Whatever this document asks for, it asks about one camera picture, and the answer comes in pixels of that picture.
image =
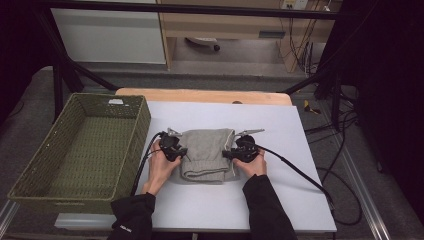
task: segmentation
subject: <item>green wicker basket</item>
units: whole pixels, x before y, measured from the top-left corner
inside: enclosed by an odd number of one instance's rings
[[[73,94],[9,192],[42,212],[110,214],[130,195],[150,125],[143,96]]]

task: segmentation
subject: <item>gray floor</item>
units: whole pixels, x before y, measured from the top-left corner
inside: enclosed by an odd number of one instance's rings
[[[287,74],[281,58],[276,52],[275,42],[270,41],[220,41],[221,51],[197,46],[180,39],[177,43],[174,67],[170,71],[163,66],[130,66],[133,70],[119,67],[99,68],[97,71],[107,80],[120,86],[147,88],[191,88],[219,90],[258,90],[274,92],[291,86],[305,78],[302,71]],[[85,81],[87,91],[95,91],[97,85]],[[312,108],[324,110],[327,101],[317,102],[311,94],[314,86],[303,89],[292,96],[298,106],[299,115],[305,129],[326,123],[323,114],[303,111],[304,100],[309,100]],[[6,202],[6,194],[19,174],[23,171],[53,121],[53,85],[50,71],[40,71],[33,78],[16,109],[20,112],[7,119],[0,128],[1,186],[0,206]],[[308,141],[330,134],[330,131],[308,136]],[[310,145],[317,166],[328,167],[337,151],[334,138]],[[402,195],[390,175],[376,170],[376,162],[361,127],[352,125],[346,132],[346,148],[352,154],[368,190],[386,224],[392,239],[424,239],[424,228]],[[348,181],[343,164],[338,161],[335,172]],[[336,218],[342,221],[354,220],[358,207],[349,191],[334,178],[328,178],[324,186],[333,195],[336,204]],[[40,215],[21,207],[12,221],[8,234],[36,233],[73,236],[104,236],[97,232],[70,232],[53,227],[56,215]],[[363,218],[355,226],[337,224],[338,239],[374,239],[367,219]],[[160,237],[172,239],[173,236]],[[204,236],[207,239],[236,239],[240,236]]]

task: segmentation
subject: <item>black sleeve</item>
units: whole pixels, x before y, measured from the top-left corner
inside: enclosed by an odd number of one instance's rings
[[[116,221],[108,240],[147,240],[152,235],[156,197],[150,193],[122,198],[111,203]]]
[[[253,175],[243,187],[249,208],[250,231],[253,240],[297,239],[290,219],[268,176]]]

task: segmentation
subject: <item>white cabinet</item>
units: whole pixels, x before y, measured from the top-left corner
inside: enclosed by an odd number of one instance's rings
[[[157,13],[72,9],[52,12],[66,50],[75,61],[165,64]]]

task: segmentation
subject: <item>gray cloth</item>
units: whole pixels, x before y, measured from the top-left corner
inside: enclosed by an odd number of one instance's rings
[[[193,182],[224,182],[237,176],[232,161],[222,157],[222,150],[230,150],[233,141],[233,129],[183,132],[180,144],[188,151],[182,159],[181,177]]]

